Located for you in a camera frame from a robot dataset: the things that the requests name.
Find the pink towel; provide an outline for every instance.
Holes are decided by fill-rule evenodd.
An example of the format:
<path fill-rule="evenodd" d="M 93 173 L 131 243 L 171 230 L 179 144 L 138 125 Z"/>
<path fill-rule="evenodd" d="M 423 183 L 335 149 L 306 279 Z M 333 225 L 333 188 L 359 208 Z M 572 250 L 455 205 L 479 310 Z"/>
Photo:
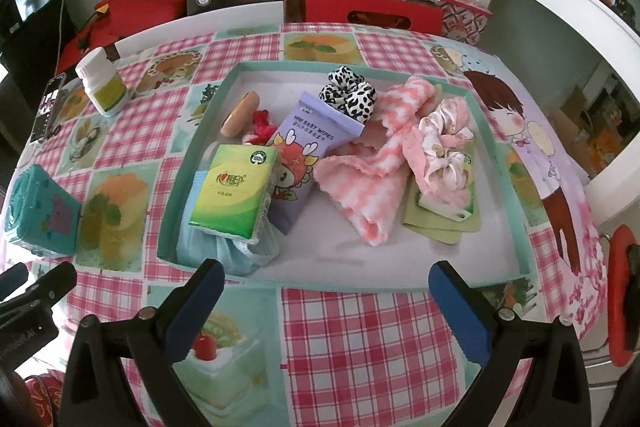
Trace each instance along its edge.
<path fill-rule="evenodd" d="M 378 93 L 373 115 L 358 143 L 334 151 L 314 167 L 321 190 L 339 204 L 344 215 L 370 245 L 389 238 L 409 168 L 402 155 L 402 137 L 418 123 L 423 106 L 435 105 L 436 89 L 411 76 L 404 86 Z"/>

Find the tray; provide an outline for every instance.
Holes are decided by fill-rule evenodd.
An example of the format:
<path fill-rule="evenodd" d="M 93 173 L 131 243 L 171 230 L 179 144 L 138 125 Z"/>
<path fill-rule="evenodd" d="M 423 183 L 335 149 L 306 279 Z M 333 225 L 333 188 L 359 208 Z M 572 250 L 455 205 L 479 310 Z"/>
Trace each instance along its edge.
<path fill-rule="evenodd" d="M 210 144 L 234 142 L 221 137 L 219 131 L 242 95 L 257 91 L 260 107 L 268 108 L 278 125 L 302 91 L 319 92 L 327 73 L 336 67 L 323 62 L 265 61 L 240 62 L 231 69 L 209 103 L 178 170 L 162 216 L 159 259 L 188 269 L 176 264 L 175 245 L 193 174 Z M 351 68 L 380 90 L 388 89 L 389 84 L 404 84 L 409 77 L 407 73 Z M 524 213 L 478 102 L 466 89 L 428 76 L 423 78 L 442 84 L 446 96 L 464 96 L 474 118 L 474 179 L 482 229 L 463 234 L 458 245 L 443 245 L 402 227 L 401 207 L 388 243 L 370 247 L 331 199 L 314 187 L 296 226 L 282 237 L 280 255 L 247 278 L 227 276 L 228 279 L 328 291 L 424 290 L 431 265 L 441 259 L 447 259 L 473 286 L 524 276 L 535 279 Z"/>

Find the blue gripper pad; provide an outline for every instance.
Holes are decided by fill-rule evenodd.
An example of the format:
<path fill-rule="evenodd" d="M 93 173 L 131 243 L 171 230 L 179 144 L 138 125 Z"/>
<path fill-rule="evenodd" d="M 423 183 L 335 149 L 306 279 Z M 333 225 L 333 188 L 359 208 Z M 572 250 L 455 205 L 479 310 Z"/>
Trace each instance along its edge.
<path fill-rule="evenodd" d="M 494 309 L 478 291 L 472 290 L 447 261 L 429 270 L 429 293 L 470 362 L 484 367 L 491 357 L 497 325 Z"/>
<path fill-rule="evenodd" d="M 187 357 L 193 341 L 220 299 L 224 287 L 225 270 L 222 264 L 213 259 L 207 259 L 185 286 L 174 290 L 174 292 L 181 292 L 177 294 L 177 301 L 183 295 L 187 296 L 174 318 L 166 326 L 164 359 L 167 362 L 174 363 Z M 172 298 L 173 292 L 164 300 L 163 306 Z"/>

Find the teal box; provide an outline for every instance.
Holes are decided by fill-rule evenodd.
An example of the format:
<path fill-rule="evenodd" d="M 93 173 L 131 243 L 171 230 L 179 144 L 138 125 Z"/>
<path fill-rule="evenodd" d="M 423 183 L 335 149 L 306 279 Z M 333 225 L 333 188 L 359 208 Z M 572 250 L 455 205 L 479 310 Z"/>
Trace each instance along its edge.
<path fill-rule="evenodd" d="M 80 203 L 39 165 L 18 176 L 9 198 L 4 236 L 41 257 L 76 252 Z"/>

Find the white table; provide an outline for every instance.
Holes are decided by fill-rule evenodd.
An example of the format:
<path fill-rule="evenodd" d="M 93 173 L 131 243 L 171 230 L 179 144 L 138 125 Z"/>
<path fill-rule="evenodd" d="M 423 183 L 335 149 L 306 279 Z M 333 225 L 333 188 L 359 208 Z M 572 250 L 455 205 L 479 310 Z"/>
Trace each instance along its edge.
<path fill-rule="evenodd" d="M 477 0 L 489 6 L 491 0 Z M 536 0 L 589 42 L 640 100 L 640 37 L 598 0 Z M 640 198 L 640 135 L 593 179 L 585 193 L 596 225 Z"/>

